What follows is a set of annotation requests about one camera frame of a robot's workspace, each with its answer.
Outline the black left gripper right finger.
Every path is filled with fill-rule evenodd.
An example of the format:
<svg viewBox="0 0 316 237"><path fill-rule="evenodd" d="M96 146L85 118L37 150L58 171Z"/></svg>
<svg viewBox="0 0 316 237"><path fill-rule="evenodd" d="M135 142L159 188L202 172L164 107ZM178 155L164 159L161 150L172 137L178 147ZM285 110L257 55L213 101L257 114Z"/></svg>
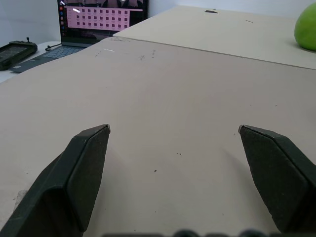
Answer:
<svg viewBox="0 0 316 237"><path fill-rule="evenodd" d="M239 127L254 184L282 233L315 233L316 166L286 136Z"/></svg>

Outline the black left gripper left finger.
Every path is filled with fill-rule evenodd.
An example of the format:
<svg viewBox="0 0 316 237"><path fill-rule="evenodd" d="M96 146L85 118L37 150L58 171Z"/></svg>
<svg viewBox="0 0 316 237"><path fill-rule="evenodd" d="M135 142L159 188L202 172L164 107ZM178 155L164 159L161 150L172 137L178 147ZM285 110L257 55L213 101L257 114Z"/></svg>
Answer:
<svg viewBox="0 0 316 237"><path fill-rule="evenodd" d="M2 228L2 237L81 237L99 192L110 126L74 136L37 177Z"/></svg>

